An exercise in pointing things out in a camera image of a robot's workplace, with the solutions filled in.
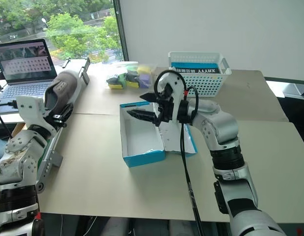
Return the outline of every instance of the white wall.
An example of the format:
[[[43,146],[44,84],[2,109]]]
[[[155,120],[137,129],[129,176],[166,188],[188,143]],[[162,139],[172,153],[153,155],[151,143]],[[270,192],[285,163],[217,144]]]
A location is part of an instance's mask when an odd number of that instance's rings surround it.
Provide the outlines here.
[[[221,52],[232,69],[304,80],[304,0],[121,0],[130,60]]]

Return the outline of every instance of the white table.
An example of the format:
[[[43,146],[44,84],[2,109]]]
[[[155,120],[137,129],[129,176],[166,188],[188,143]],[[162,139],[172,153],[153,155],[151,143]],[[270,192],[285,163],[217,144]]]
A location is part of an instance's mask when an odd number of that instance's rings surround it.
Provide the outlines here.
[[[57,151],[64,156],[39,195],[49,213],[193,219],[181,157],[129,169],[121,155],[119,104],[146,90],[110,90],[109,72],[89,68],[90,83],[75,105]],[[304,144],[257,71],[234,71],[213,100],[239,121],[241,147],[260,209],[279,223],[304,222]],[[198,154],[188,159],[203,221],[228,221],[218,211],[210,153],[192,129]]]
[[[70,118],[57,151],[64,156],[39,195],[42,212],[193,220],[181,157],[128,168],[121,155],[119,116]],[[228,221],[219,212],[210,152],[191,128],[198,154],[187,160],[202,221]],[[259,208],[279,223],[304,222],[304,144],[289,122],[239,121],[242,153]]]

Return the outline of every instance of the laptop keyboard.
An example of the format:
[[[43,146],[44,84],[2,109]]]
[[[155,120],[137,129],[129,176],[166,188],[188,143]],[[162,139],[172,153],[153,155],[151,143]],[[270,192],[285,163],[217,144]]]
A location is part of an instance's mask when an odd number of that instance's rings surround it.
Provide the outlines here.
[[[48,85],[49,84],[7,87],[3,91],[1,98],[14,98],[19,95],[42,96]]]

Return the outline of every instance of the white box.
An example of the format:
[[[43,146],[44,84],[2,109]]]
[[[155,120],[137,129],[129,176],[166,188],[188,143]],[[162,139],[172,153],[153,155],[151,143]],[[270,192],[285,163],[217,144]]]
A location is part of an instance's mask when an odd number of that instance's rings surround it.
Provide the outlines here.
[[[180,153],[181,124],[162,122],[159,127],[130,116],[127,110],[142,109],[153,112],[153,104],[136,102],[120,105],[120,133],[122,157],[129,167],[165,159],[165,151]],[[190,130],[185,125],[186,156],[197,153]]]

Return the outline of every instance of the white plastic basket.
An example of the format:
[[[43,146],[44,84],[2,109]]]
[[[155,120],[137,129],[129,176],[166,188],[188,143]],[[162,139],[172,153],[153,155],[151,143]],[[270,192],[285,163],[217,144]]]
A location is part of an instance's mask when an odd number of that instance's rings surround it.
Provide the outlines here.
[[[169,52],[168,58],[170,68],[174,67],[173,64],[175,64],[175,62],[187,64],[207,63],[218,66],[218,74],[204,73],[205,70],[198,70],[198,72],[201,71],[202,73],[185,73],[188,70],[181,72],[181,69],[176,69],[185,79],[187,87],[190,85],[196,87],[200,97],[215,97],[228,75],[231,75],[229,65],[220,53]],[[188,95],[194,97],[195,93],[191,89]]]

